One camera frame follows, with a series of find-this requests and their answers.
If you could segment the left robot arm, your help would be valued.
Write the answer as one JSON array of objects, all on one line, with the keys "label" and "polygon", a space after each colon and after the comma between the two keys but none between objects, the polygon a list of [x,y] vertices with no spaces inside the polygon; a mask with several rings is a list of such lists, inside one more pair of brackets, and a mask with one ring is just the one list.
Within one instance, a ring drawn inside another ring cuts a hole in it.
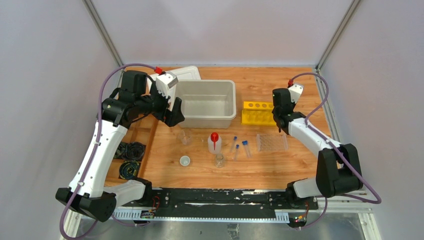
[{"label": "left robot arm", "polygon": [[104,183],[119,144],[133,123],[154,116],[174,127],[185,120],[182,100],[175,96],[178,81],[172,72],[159,71],[152,78],[142,71],[125,71],[121,86],[100,101],[87,153],[69,186],[57,190],[56,199],[72,211],[100,222],[111,218],[117,207],[132,201],[149,206],[153,201],[150,181],[136,177],[113,187]]}]

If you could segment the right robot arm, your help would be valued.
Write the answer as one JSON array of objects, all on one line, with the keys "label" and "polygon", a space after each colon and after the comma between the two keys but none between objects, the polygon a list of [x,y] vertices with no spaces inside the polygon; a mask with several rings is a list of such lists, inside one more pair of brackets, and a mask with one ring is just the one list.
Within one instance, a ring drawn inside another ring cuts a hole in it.
[{"label": "right robot arm", "polygon": [[272,91],[273,120],[280,132],[299,140],[317,158],[314,177],[287,184],[286,204],[298,209],[309,197],[341,196],[363,187],[357,148],[328,138],[294,110],[301,91],[293,86]]}]

